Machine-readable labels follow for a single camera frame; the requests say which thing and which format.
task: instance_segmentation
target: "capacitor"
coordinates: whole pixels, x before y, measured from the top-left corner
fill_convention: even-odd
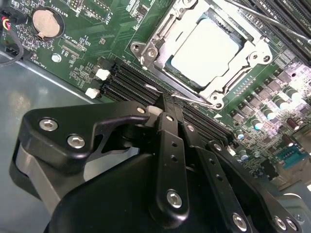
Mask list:
[[[256,171],[254,171],[254,172],[252,173],[252,175],[253,175],[254,178],[258,178],[258,174],[257,174]]]
[[[288,118],[286,120],[286,123],[293,129],[293,130],[298,130],[300,126],[294,121],[292,118]]]
[[[276,114],[270,108],[263,110],[262,113],[266,116],[268,120],[273,120],[276,118]]]
[[[244,134],[243,134],[242,130],[236,130],[235,133],[236,133],[237,138],[239,140],[243,140],[244,139]]]
[[[301,101],[302,100],[301,94],[293,88],[288,89],[285,92],[285,94],[288,95],[288,97],[291,98],[293,101]]]
[[[262,170],[262,168],[258,168],[258,169],[256,170],[256,172],[257,172],[257,174],[258,174],[259,176],[262,176],[262,175],[263,175],[263,170]]]
[[[289,108],[289,104],[283,99],[277,99],[274,103],[280,110],[286,110]]]
[[[286,134],[283,134],[282,140],[283,140],[283,142],[285,142],[285,144],[288,147],[292,147],[294,145],[294,142],[292,141],[292,139]]]
[[[240,159],[240,157],[238,155],[233,156],[233,158],[235,158],[239,163],[242,162],[242,160]]]
[[[298,119],[298,120],[296,121],[296,123],[300,126],[300,125],[303,124],[303,120],[302,120],[302,119]]]
[[[242,161],[248,160],[248,155],[247,155],[247,153],[246,153],[245,150],[241,150],[241,151],[239,152],[239,156],[240,156],[240,158],[241,158]]]
[[[261,157],[260,152],[258,152],[258,151],[254,152],[254,157],[255,158],[260,158]]]
[[[261,130],[263,128],[263,124],[258,119],[253,119],[251,123],[254,126],[255,130]]]

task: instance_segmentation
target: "black wire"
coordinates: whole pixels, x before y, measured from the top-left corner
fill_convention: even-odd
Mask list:
[[[18,55],[16,55],[13,59],[11,59],[10,61],[8,62],[4,62],[4,63],[0,63],[0,67],[3,67],[3,66],[8,66],[8,65],[11,65],[15,62],[17,62],[19,59],[21,59],[24,55],[24,47],[18,37],[18,35],[12,31],[12,30],[9,30],[9,35],[11,36],[11,38],[14,40],[14,42],[17,44],[18,46]]]

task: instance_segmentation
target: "cable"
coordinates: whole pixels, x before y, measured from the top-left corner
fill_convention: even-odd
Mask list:
[[[11,38],[13,39],[13,41],[17,44],[18,55],[16,55],[13,59],[11,59],[8,62],[0,63],[0,67],[13,64],[13,63],[17,62],[19,59],[21,59],[24,55],[24,47],[23,47],[18,35],[16,34],[16,32],[11,30],[11,26],[9,24],[9,19],[3,17],[2,18],[2,25],[3,25],[3,28],[8,31],[8,33],[11,36]]]
[[[3,19],[3,21],[2,21],[2,25],[3,25],[4,29],[7,30],[7,31],[10,30],[10,26],[8,24],[8,21],[9,21],[8,18]]]

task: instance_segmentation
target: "screw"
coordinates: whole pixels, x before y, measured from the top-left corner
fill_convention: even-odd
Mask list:
[[[223,105],[222,105],[221,103],[217,103],[217,104],[216,104],[216,108],[217,108],[217,109],[220,109],[222,106],[223,106]]]
[[[302,224],[302,223],[305,222],[304,218],[303,218],[302,216],[300,216],[299,214],[294,214],[293,217],[294,217],[300,224]]]
[[[187,125],[187,128],[191,131],[191,132],[194,132],[194,128],[192,125]]]
[[[140,113],[144,114],[146,111],[142,108],[137,108],[137,111],[139,111]]]
[[[172,207],[178,209],[182,205],[181,197],[175,191],[169,191],[166,195],[167,201],[171,204]]]
[[[279,226],[282,230],[286,230],[286,225],[285,223],[278,217],[278,216],[275,216],[274,217],[274,222],[276,223],[277,226]]]
[[[157,51],[154,48],[148,49],[148,56],[149,57],[155,57],[157,55]]]
[[[173,121],[174,120],[173,117],[171,117],[169,115],[166,116],[166,119],[169,120],[169,121]]]
[[[290,218],[286,218],[286,221],[288,223],[288,225],[290,225],[291,228],[293,228],[294,231],[297,231],[298,228],[296,227],[296,225],[293,223],[293,221]]]
[[[222,148],[218,144],[214,144],[214,147],[216,148],[216,150],[222,151]]]
[[[245,232],[247,230],[247,225],[244,219],[238,215],[237,213],[233,213],[232,219],[234,224],[242,231]]]
[[[62,61],[62,57],[58,53],[53,53],[51,59],[52,59],[52,61],[54,61],[56,63],[59,63]]]
[[[132,45],[132,50],[134,50],[135,52],[138,52],[139,46],[138,45]]]
[[[84,139],[80,136],[77,135],[72,135],[67,139],[67,143],[75,148],[75,149],[80,149],[82,147],[84,147],[84,145],[86,144]]]
[[[41,129],[45,131],[54,131],[58,128],[58,124],[56,121],[51,119],[43,119],[39,122],[39,126]]]
[[[263,58],[263,61],[264,62],[268,62],[270,60],[270,56],[265,56],[264,58]]]

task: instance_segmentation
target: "motherboard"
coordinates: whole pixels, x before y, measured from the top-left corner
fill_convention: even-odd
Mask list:
[[[239,3],[311,38],[307,0]],[[266,173],[280,189],[309,164],[307,41],[225,0],[11,0],[8,9],[25,16],[11,25],[25,59],[90,98],[183,99],[203,141],[223,141],[254,177]],[[6,30],[1,43],[14,50]]]

